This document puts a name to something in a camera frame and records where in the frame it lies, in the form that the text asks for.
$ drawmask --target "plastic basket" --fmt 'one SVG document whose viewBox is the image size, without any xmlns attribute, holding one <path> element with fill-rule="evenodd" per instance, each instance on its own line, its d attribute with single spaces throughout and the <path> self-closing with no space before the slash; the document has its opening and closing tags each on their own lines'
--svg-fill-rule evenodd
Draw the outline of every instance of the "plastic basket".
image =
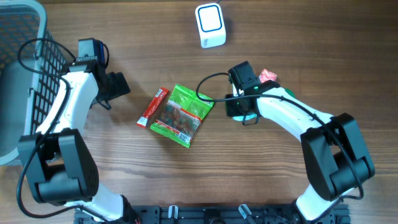
<svg viewBox="0 0 398 224">
<path fill-rule="evenodd" d="M 35 133 L 58 92 L 58 78 L 31 73 L 17 61 L 19 47 L 36 37 L 53 39 L 43 6 L 0 1 L 0 166 L 21 164 L 19 138 Z M 35 70 L 57 75 L 66 62 L 56 45 L 42 41 L 26 46 L 22 58 Z"/>
</svg>

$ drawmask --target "green package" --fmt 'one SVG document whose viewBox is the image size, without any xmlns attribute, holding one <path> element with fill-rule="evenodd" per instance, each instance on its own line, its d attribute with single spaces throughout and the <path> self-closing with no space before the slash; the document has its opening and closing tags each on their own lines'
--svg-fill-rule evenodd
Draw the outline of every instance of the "green package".
<svg viewBox="0 0 398 224">
<path fill-rule="evenodd" d="M 211 98 L 199 93 L 202 98 Z M 176 84 L 160 118 L 150 128 L 189 147 L 195 131 L 214 103 L 197 98 L 195 91 Z"/>
</svg>

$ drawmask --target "white plastic casing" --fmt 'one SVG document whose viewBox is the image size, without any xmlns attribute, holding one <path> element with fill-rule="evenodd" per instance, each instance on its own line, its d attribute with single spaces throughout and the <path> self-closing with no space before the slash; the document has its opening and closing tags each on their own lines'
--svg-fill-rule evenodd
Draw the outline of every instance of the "white plastic casing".
<svg viewBox="0 0 398 224">
<path fill-rule="evenodd" d="M 200 5 L 195 14 L 201 47 L 205 49 L 223 45 L 226 40 L 226 32 L 220 5 L 217 3 Z"/>
</svg>

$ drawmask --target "red snack wrapper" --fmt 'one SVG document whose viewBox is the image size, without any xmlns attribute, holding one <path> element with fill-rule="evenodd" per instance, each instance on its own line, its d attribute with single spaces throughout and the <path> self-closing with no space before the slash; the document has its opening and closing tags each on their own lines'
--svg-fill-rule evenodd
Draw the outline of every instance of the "red snack wrapper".
<svg viewBox="0 0 398 224">
<path fill-rule="evenodd" d="M 145 110 L 144 114 L 137 121 L 137 125 L 142 128 L 146 128 L 148 124 L 148 119 L 155 113 L 157 107 L 160 105 L 160 102 L 166 97 L 168 89 L 161 87 L 159 91 L 156 93 L 155 97 L 149 103 L 149 106 Z"/>
<path fill-rule="evenodd" d="M 261 83 L 264 83 L 268 80 L 276 81 L 276 77 L 277 75 L 275 73 L 270 72 L 266 69 L 264 69 L 259 76 Z"/>
</svg>

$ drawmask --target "wooden tabletop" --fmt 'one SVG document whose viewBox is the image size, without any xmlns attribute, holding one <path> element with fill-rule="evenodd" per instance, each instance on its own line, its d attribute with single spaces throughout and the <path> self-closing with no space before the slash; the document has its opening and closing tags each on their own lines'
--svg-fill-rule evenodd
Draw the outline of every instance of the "wooden tabletop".
<svg viewBox="0 0 398 224">
<path fill-rule="evenodd" d="M 300 143 L 266 119 L 242 126 L 210 111 L 189 149 L 136 126 L 159 87 L 195 89 L 205 76 L 248 60 L 266 68 L 296 97 L 327 113 L 347 112 L 359 123 L 376 175 L 361 201 L 346 200 L 353 223 L 398 219 L 397 1 L 223 1 L 226 43 L 202 49 L 195 20 L 200 2 L 48 4 L 48 29 L 77 54 L 78 39 L 109 47 L 108 72 L 122 71 L 131 93 L 111 111 L 88 113 L 84 140 L 105 186 L 133 205 L 262 205 L 290 203 L 308 186 Z M 222 98 L 227 79 L 201 92 Z M 15 200 L 20 167 L 0 167 L 0 223 L 71 223 L 25 217 Z M 29 210 L 38 205 L 27 185 Z"/>
</svg>

